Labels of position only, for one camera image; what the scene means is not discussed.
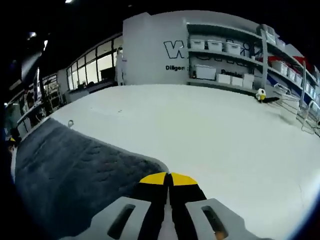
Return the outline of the person's right hand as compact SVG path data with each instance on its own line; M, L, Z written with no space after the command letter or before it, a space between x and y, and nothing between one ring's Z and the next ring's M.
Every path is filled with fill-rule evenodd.
M164 220L158 235L159 240L178 240L175 225L172 219L172 209L170 205L164 208Z

